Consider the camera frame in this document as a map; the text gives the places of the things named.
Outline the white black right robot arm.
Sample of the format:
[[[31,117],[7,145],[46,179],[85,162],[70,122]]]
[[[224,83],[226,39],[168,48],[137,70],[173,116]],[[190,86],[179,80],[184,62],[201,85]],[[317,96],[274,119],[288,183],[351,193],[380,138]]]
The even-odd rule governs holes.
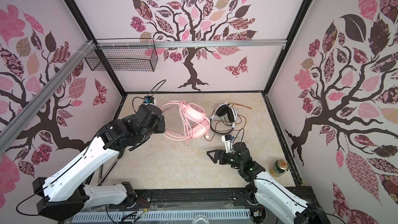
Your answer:
[[[213,163],[237,169],[248,183],[248,202],[262,205],[284,224],[328,224],[330,221],[318,203],[309,203],[296,196],[272,178],[266,169],[254,161],[245,143],[235,143],[231,151],[207,152]]]

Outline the white black headphones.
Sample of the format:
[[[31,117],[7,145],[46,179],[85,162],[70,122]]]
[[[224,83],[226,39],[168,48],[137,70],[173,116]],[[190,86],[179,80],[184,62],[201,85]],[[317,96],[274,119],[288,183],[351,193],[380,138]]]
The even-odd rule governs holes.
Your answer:
[[[213,131],[214,134],[217,135],[227,135],[230,134],[235,130],[236,120],[238,118],[238,113],[236,109],[230,106],[229,102],[225,102],[223,104],[219,104],[216,108],[214,113],[210,118],[210,129]],[[212,126],[212,122],[214,121],[215,117],[218,117],[222,122],[226,123],[230,128],[229,131],[217,131],[216,127]]]

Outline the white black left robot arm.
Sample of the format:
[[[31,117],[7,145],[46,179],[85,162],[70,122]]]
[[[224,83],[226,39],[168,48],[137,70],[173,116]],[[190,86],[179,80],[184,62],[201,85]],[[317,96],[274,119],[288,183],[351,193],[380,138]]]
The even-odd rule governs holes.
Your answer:
[[[163,112],[153,104],[143,104],[135,114],[109,122],[64,168],[51,177],[34,180],[34,193],[41,196],[36,204],[38,215],[62,221],[86,208],[102,205],[132,207],[137,194],[129,182],[113,186],[90,186],[84,182],[109,159],[126,149],[138,148],[152,134],[164,132]]]

